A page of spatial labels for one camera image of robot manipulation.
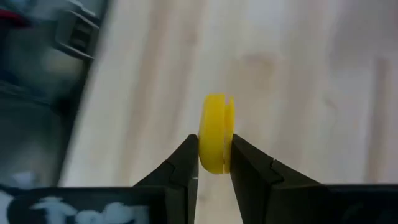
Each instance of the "yellow wheel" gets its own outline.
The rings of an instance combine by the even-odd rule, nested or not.
[[[208,95],[199,129],[199,158],[212,174],[229,174],[234,133],[234,103],[224,94]]]

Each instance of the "wooden surface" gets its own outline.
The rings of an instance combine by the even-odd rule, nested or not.
[[[133,185],[197,133],[209,93],[236,133],[321,182],[396,182],[393,0],[118,0],[68,153],[66,186]],[[197,223],[240,223],[200,170]]]

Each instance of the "yellow plastic part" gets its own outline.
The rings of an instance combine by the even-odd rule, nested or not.
[[[224,94],[208,95],[199,129],[199,158],[212,174],[229,174],[234,133],[234,102]]]

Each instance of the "yellow plastic disc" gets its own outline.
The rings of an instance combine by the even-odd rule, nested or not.
[[[224,94],[208,95],[199,129],[199,158],[212,174],[229,174],[234,133],[234,103]]]

